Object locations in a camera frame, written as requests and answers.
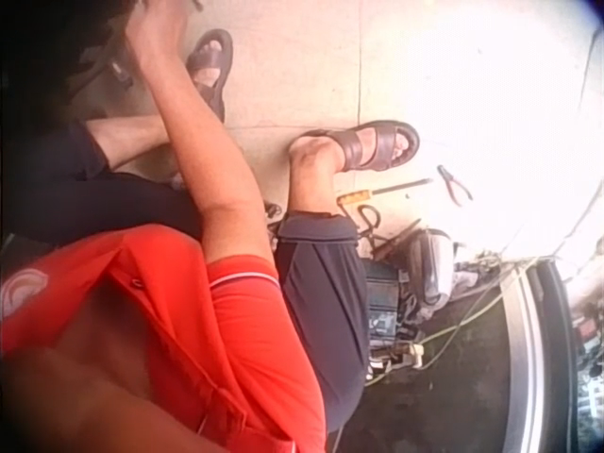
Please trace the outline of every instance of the screwdriver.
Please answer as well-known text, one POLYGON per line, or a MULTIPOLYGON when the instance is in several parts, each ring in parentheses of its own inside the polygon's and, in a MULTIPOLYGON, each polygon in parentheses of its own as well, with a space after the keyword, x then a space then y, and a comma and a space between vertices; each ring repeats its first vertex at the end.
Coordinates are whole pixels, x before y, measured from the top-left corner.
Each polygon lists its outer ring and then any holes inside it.
POLYGON ((383 189, 376 189, 374 191, 366 189, 363 191, 351 192, 345 195, 340 195, 336 201, 338 205, 351 205, 353 203, 367 201, 375 195, 381 195, 383 193, 389 193, 394 191, 402 191, 405 189, 410 189, 411 187, 424 186, 431 182, 434 182, 434 179, 432 179, 431 177, 427 177, 424 179, 418 179, 417 181, 407 182, 405 184, 397 184, 395 186, 384 187, 383 189))

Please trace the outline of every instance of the yellow screwdriver handle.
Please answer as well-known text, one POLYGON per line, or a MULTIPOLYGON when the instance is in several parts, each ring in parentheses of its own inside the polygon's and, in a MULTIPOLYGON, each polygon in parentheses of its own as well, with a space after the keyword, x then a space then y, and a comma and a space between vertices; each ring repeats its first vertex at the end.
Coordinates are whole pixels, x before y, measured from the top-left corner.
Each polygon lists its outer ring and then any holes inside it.
POLYGON ((360 203, 361 201, 367 201, 371 198, 371 191, 356 191, 347 193, 346 195, 340 195, 337 198, 338 205, 351 205, 353 203, 360 203))

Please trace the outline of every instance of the logo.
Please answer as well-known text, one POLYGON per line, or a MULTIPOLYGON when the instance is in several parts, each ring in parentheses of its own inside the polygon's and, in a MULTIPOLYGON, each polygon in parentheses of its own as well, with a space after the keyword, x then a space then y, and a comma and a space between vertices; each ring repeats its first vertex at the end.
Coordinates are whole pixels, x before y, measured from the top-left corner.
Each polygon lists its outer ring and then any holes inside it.
POLYGON ((0 292, 0 319, 11 316, 47 284, 48 275, 38 269, 24 269, 9 278, 0 292))

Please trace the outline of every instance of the brown sandal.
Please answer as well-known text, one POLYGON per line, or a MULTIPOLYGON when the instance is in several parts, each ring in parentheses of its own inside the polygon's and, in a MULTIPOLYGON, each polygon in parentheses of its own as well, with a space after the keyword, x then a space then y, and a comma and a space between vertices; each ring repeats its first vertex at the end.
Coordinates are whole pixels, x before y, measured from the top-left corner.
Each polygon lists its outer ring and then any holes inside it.
POLYGON ((302 137, 330 137, 335 140, 344 151, 344 172, 349 170, 383 172, 409 162, 419 148, 419 135, 412 126, 390 120, 373 121, 347 130, 317 129, 303 134, 302 137), (356 132, 369 127, 376 130, 376 149, 373 157, 361 165, 362 144, 356 132), (400 157, 393 159, 396 134, 404 136, 409 142, 409 147, 400 157))
POLYGON ((212 111, 220 121, 225 121, 225 102, 223 101, 223 88, 227 83, 230 68, 233 65, 233 39, 226 30, 214 29, 205 33, 197 42, 195 49, 187 59, 187 70, 193 78, 194 74, 201 69, 217 68, 220 69, 220 75, 213 87, 203 83, 193 83, 201 94, 201 97, 208 103, 212 111), (202 51, 204 45, 211 41, 218 41, 222 47, 221 50, 210 49, 202 51))

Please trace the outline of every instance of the hand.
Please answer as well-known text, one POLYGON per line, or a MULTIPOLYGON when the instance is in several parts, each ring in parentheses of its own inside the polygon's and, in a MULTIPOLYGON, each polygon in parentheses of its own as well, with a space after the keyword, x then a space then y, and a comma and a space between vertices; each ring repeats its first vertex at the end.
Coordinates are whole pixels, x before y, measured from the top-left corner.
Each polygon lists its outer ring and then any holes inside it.
POLYGON ((157 59, 177 58, 186 24, 183 0, 137 2, 126 25, 126 42, 141 69, 157 59))

